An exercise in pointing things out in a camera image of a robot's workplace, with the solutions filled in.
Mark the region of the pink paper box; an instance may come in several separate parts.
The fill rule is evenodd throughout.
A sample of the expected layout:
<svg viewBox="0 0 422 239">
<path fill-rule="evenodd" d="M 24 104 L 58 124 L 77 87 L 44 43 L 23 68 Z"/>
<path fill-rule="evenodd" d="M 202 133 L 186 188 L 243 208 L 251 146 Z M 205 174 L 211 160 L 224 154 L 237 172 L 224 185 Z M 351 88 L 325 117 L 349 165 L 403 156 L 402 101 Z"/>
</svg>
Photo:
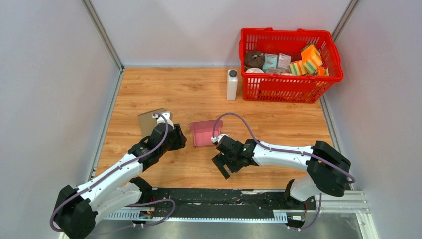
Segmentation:
<svg viewBox="0 0 422 239">
<path fill-rule="evenodd" d="M 213 133 L 215 136 L 221 134 L 223 121 L 219 120 L 215 128 L 214 125 L 214 120 L 193 122 L 189 125 L 189 130 L 193 135 L 194 147 L 213 146 L 211 138 L 213 137 Z"/>
</svg>

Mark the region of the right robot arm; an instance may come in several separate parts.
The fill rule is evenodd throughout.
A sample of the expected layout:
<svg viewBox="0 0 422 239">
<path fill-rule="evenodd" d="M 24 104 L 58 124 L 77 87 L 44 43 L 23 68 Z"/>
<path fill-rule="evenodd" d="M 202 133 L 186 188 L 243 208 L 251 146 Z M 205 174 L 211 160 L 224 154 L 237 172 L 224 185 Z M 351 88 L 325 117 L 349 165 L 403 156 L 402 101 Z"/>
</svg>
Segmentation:
<svg viewBox="0 0 422 239">
<path fill-rule="evenodd" d="M 286 187 L 284 202 L 292 209 L 320 193 L 342 197 L 347 184 L 354 181 L 349 174 L 350 161 L 324 141 L 316 141 L 313 146 L 291 147 L 253 139 L 241 143 L 226 134 L 211 141 L 219 151 L 212 161 L 225 179 L 251 165 L 282 166 L 306 172 L 307 176 L 290 180 Z"/>
</svg>

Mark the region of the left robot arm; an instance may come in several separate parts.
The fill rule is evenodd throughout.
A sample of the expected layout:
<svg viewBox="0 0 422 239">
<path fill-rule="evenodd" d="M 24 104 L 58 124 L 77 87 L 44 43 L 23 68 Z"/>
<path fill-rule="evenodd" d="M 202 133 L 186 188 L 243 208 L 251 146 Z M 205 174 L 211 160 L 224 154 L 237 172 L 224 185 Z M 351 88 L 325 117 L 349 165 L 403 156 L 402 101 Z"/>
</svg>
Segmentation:
<svg viewBox="0 0 422 239">
<path fill-rule="evenodd" d="M 186 141 L 179 124 L 157 124 L 150 136 L 100 176 L 75 188 L 63 187 L 49 219 L 51 229 L 71 239 L 84 239 L 110 213 L 131 204 L 149 205 L 151 186 L 139 175 L 166 152 L 184 148 Z"/>
</svg>

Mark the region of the brown cardboard box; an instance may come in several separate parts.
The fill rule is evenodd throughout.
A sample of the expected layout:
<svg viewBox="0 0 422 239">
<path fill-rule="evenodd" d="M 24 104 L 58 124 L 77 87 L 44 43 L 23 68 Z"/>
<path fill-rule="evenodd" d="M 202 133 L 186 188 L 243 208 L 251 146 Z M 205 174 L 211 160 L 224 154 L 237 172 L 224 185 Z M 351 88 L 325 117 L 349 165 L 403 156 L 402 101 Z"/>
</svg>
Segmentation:
<svg viewBox="0 0 422 239">
<path fill-rule="evenodd" d="M 153 117 L 153 114 L 162 113 L 165 111 L 165 108 L 159 108 L 148 112 L 140 113 L 137 116 L 142 137 L 149 136 L 156 126 L 156 118 Z"/>
</svg>

